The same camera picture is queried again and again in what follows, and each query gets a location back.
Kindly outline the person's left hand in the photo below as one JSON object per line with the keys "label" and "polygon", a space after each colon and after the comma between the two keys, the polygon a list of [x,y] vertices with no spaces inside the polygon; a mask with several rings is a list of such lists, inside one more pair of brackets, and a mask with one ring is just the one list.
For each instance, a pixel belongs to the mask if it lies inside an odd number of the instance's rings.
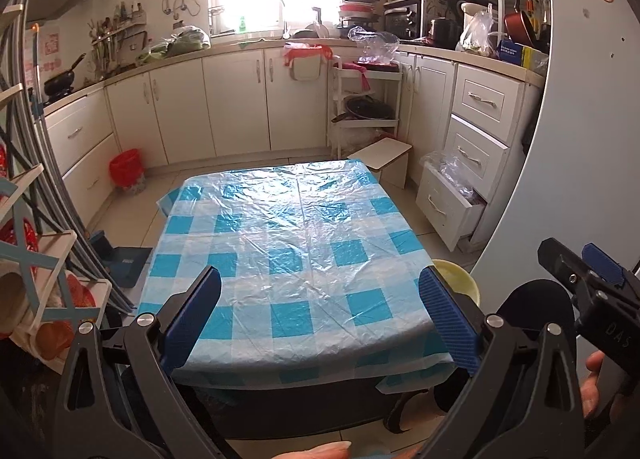
{"label": "person's left hand", "polygon": [[414,445],[396,453],[365,453],[364,455],[354,456],[352,454],[352,443],[349,441],[330,442],[309,448],[306,450],[288,451],[274,456],[273,459],[359,459],[381,458],[381,459],[406,459],[414,458],[422,448],[422,444]]}

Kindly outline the person's right hand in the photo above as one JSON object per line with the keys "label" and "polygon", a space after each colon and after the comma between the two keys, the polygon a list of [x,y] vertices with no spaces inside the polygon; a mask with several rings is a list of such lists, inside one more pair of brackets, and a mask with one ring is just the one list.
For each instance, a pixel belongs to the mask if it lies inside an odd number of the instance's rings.
{"label": "person's right hand", "polygon": [[596,413],[600,403],[598,379],[604,357],[605,354],[602,351],[596,351],[593,352],[586,361],[586,368],[589,371],[589,375],[580,387],[582,413],[586,419],[592,417]]}

